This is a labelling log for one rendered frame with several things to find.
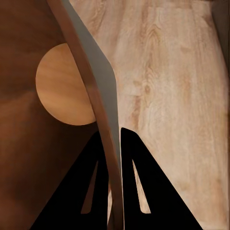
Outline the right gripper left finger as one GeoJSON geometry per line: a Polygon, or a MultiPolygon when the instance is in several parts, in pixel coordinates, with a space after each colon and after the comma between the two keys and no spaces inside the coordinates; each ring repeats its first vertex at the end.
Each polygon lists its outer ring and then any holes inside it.
{"type": "Polygon", "coordinates": [[[95,132],[30,230],[107,230],[109,174],[100,132],[95,132]],[[91,211],[81,214],[98,161],[91,211]]]}

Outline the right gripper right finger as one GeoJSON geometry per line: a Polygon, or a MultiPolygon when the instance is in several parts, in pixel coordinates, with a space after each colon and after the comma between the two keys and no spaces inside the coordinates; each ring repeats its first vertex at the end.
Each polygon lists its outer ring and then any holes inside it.
{"type": "Polygon", "coordinates": [[[203,230],[138,134],[121,128],[124,230],[203,230]],[[133,162],[151,214],[140,210],[133,162]]]}

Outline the trash can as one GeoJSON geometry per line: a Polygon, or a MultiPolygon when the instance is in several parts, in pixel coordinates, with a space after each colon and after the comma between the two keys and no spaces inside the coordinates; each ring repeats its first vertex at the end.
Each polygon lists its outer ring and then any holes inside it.
{"type": "Polygon", "coordinates": [[[69,0],[0,0],[0,230],[30,230],[97,131],[112,193],[107,230],[124,230],[110,62],[69,0]]]}

